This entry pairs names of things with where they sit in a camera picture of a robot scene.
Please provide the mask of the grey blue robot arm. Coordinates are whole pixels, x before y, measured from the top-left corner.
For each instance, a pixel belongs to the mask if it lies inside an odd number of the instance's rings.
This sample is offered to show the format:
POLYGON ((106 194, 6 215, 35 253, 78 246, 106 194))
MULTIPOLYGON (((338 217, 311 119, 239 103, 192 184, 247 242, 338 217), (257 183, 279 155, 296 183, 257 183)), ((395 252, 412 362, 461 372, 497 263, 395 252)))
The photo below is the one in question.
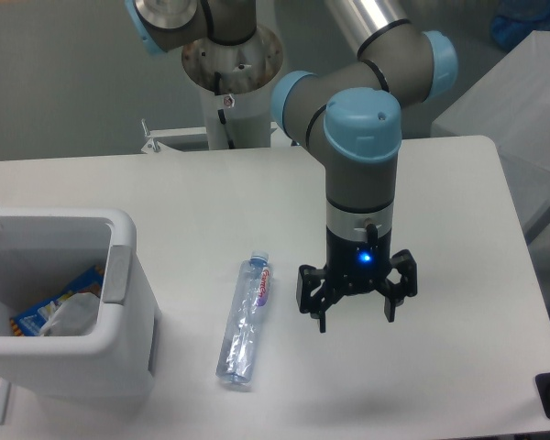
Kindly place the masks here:
POLYGON ((402 109, 451 88, 451 41, 418 30, 397 1, 330 1, 356 61, 319 76, 284 73, 278 37, 252 1, 129 1, 152 54, 181 51, 210 149, 267 147, 278 126, 325 171, 326 262, 299 269, 301 313, 323 322, 342 298, 378 292, 389 321, 418 292, 408 250, 391 252, 402 109))

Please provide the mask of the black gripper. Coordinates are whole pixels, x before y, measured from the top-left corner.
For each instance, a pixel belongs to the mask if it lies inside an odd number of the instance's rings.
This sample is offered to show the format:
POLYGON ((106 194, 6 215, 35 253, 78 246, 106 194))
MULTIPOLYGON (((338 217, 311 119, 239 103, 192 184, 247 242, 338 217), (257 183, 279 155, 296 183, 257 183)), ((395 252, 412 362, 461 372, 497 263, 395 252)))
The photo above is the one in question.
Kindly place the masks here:
POLYGON ((378 292, 384 297, 384 314, 395 321, 396 309, 405 298, 417 295, 417 263, 409 249, 392 257, 391 232, 374 246, 366 241, 350 241, 326 229, 326 265, 318 269, 301 265, 298 269, 296 301, 301 314, 318 322, 326 332, 326 312, 344 296, 378 292))

